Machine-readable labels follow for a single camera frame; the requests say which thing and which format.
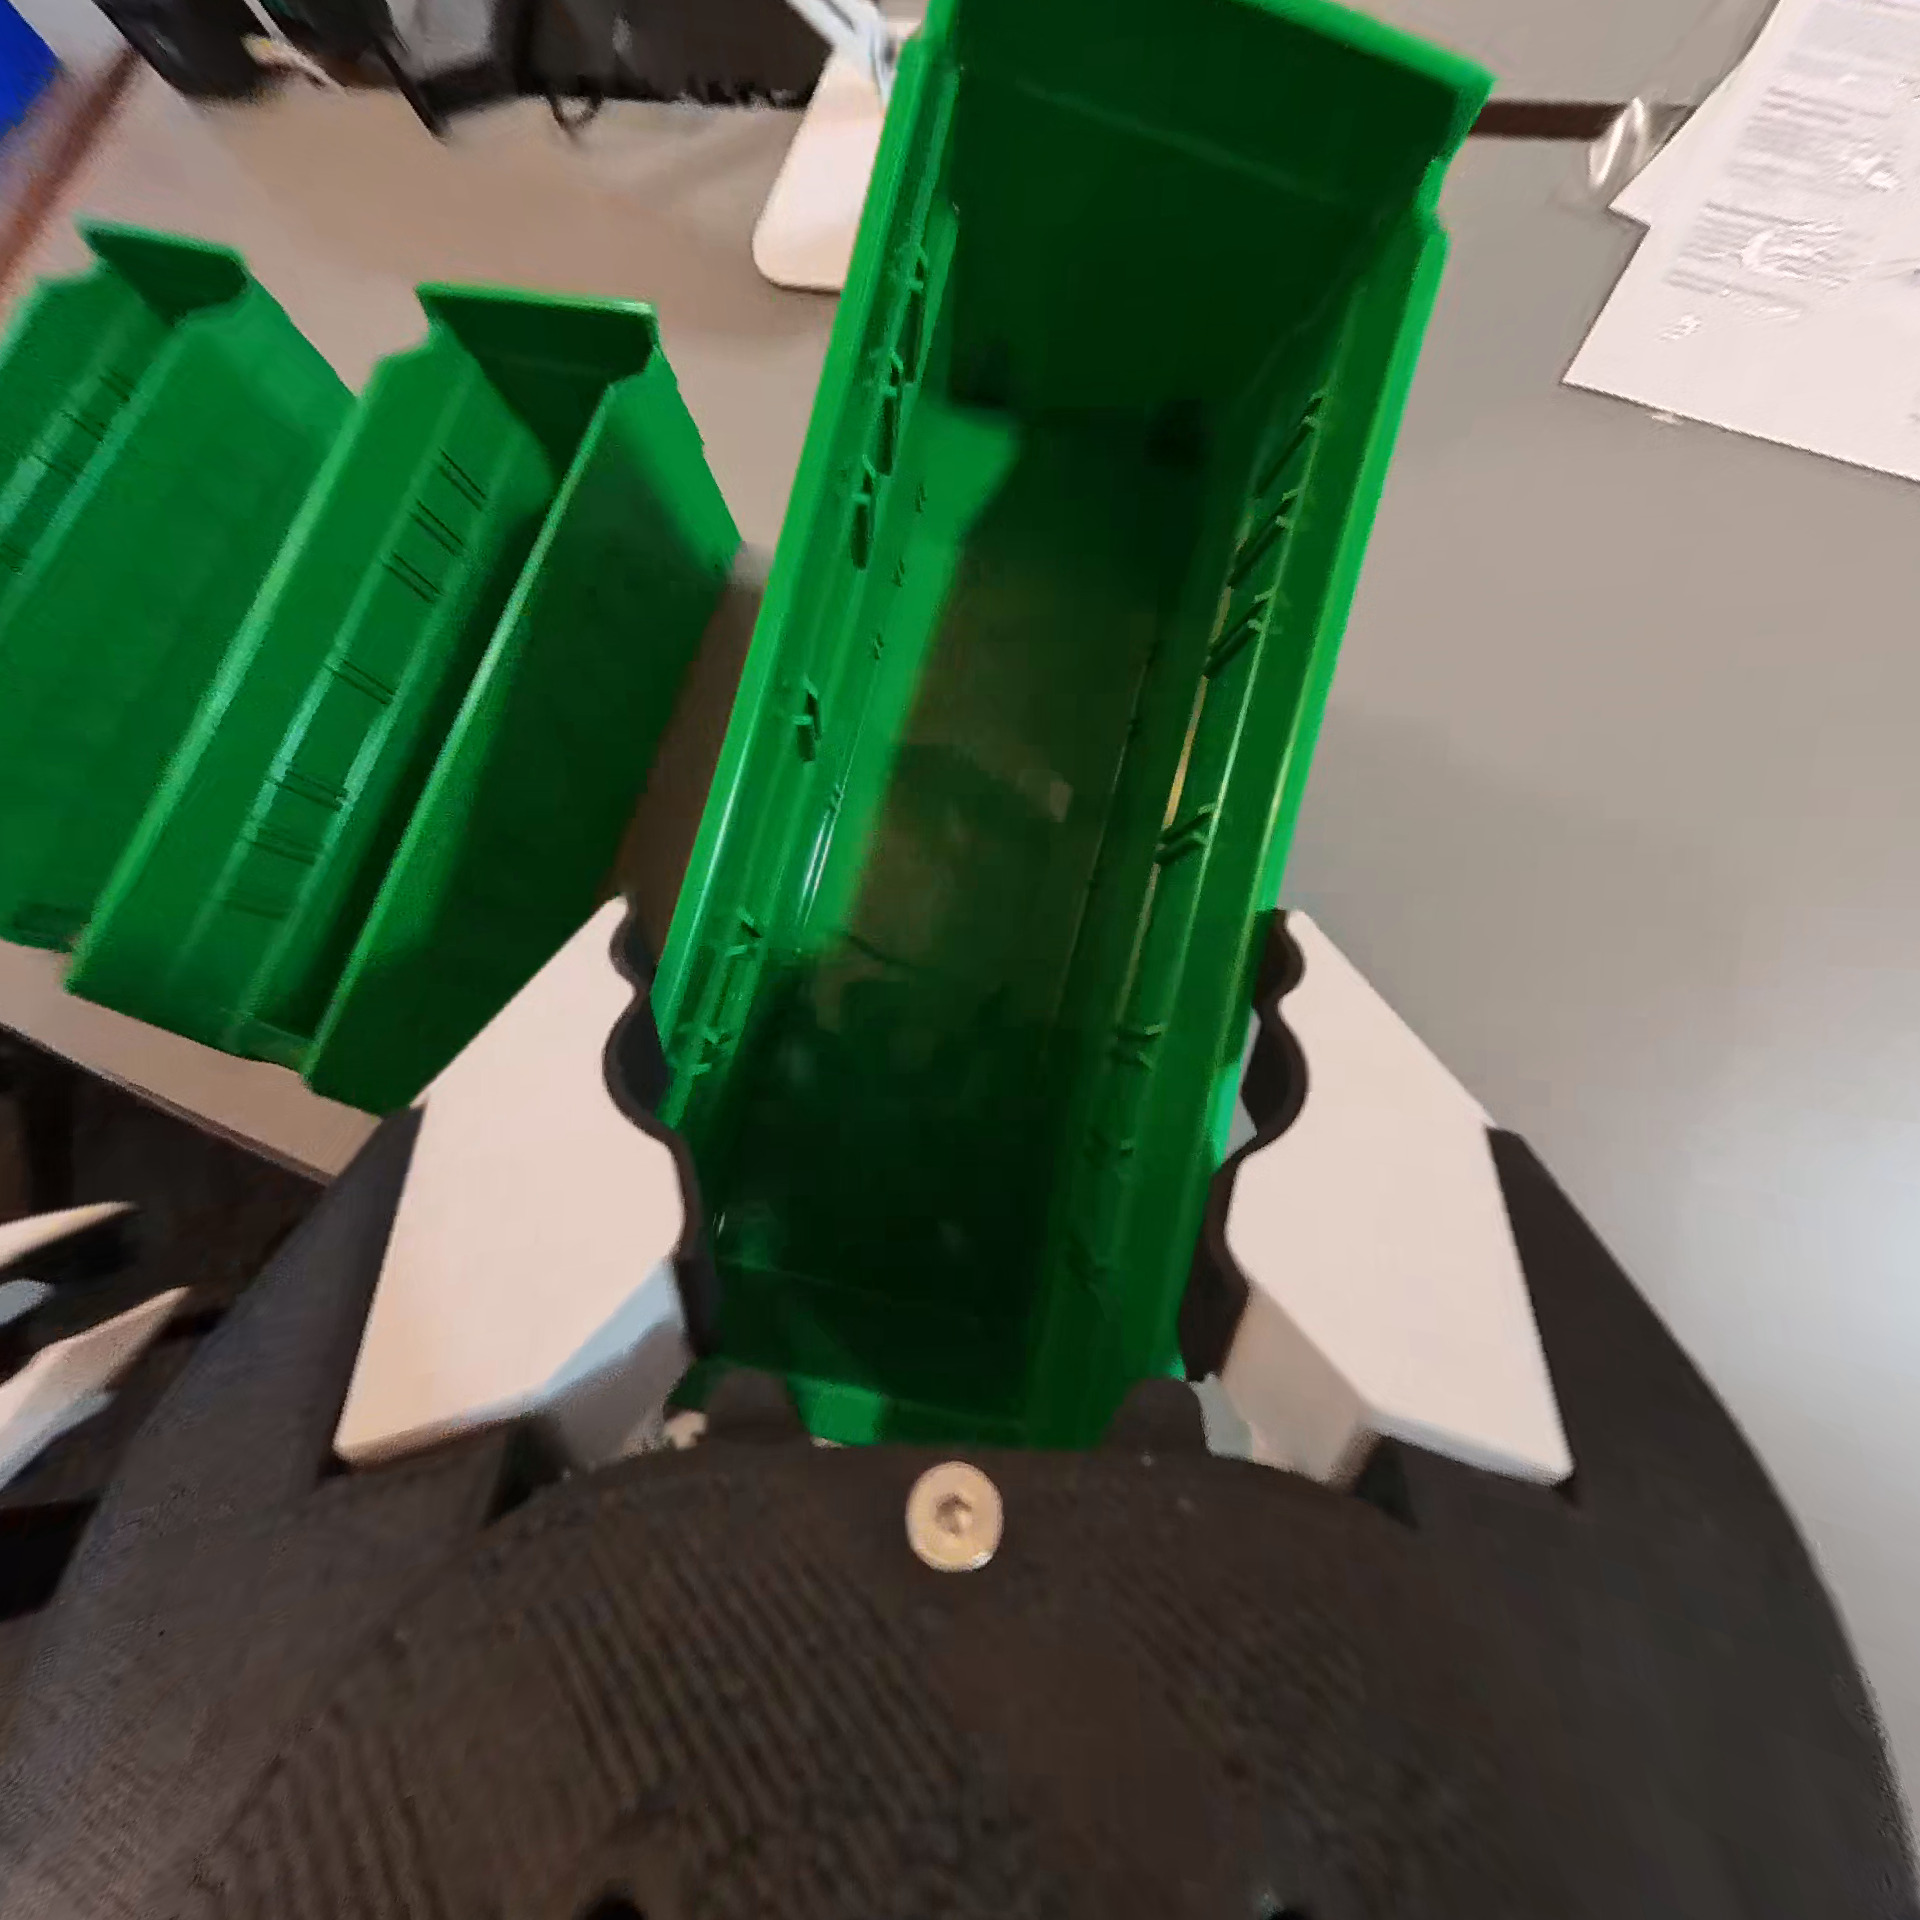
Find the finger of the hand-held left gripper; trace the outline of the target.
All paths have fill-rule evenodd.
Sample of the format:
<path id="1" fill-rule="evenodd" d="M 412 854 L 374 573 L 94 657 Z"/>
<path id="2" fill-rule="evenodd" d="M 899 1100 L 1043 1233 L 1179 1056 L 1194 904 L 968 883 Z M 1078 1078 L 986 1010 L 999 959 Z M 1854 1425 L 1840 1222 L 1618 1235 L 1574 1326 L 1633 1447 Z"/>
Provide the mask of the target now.
<path id="1" fill-rule="evenodd" d="M 136 1204 L 94 1201 L 3 1222 L 3 1271 L 111 1271 L 126 1259 Z"/>
<path id="2" fill-rule="evenodd" d="M 3 1463 L 32 1463 L 35 1453 L 94 1417 L 184 1298 L 189 1289 L 166 1289 L 96 1326 L 35 1350 L 3 1381 Z"/>

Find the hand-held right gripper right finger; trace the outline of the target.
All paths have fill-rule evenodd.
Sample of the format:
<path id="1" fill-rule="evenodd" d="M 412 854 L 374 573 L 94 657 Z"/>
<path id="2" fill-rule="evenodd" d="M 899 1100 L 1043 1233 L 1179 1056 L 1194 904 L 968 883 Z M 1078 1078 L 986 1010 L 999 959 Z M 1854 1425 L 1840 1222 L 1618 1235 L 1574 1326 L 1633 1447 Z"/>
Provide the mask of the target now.
<path id="1" fill-rule="evenodd" d="M 1266 921 L 1241 1106 L 1179 1330 L 1245 1458 L 1355 1488 L 1393 1441 L 1565 1483 L 1493 1120 L 1303 911 Z"/>

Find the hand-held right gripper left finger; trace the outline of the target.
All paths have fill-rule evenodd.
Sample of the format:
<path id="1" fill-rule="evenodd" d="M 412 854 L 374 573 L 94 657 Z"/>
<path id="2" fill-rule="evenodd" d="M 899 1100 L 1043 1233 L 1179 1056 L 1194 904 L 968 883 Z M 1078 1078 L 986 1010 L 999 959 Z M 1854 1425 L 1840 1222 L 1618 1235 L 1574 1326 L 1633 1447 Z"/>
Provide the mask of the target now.
<path id="1" fill-rule="evenodd" d="M 718 1284 L 689 1150 L 658 1120 L 650 976 L 613 894 L 408 1106 L 342 1463 L 506 1425 L 577 1473 L 676 1443 Z"/>

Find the green plastic bin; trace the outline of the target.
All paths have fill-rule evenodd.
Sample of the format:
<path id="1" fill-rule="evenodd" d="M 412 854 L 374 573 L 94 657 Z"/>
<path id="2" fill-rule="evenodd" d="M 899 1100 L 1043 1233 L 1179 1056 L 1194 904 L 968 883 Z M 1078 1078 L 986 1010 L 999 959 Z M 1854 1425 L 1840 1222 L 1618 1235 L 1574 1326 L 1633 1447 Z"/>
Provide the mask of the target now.
<path id="1" fill-rule="evenodd" d="M 65 949 L 214 679 L 350 383 L 252 267 L 81 220 L 3 332 L 3 941 Z"/>
<path id="2" fill-rule="evenodd" d="M 650 988 L 718 1369 L 1091 1443 L 1179 1362 L 1495 80 L 1341 2 L 931 2 Z"/>
<path id="3" fill-rule="evenodd" d="M 374 1116 L 599 908 L 740 546 L 649 303 L 416 298 L 62 967 Z"/>

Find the white instruction paper sheet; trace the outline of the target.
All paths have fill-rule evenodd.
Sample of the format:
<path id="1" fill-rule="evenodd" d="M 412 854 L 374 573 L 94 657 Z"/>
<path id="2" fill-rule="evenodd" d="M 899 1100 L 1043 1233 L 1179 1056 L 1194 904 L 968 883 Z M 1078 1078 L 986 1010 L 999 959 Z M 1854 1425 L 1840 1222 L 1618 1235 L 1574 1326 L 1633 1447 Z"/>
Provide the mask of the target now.
<path id="1" fill-rule="evenodd" d="M 1917 483 L 1917 2 L 1775 2 L 1565 383 Z"/>

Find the black charger device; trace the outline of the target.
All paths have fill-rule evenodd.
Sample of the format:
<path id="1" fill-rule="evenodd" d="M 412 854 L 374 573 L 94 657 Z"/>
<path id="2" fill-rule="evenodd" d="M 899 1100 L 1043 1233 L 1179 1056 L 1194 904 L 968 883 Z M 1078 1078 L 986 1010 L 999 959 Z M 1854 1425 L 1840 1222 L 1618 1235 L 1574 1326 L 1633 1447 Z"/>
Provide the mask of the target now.
<path id="1" fill-rule="evenodd" d="M 240 102 L 261 85 L 252 2 L 94 2 L 145 65 L 192 102 Z"/>

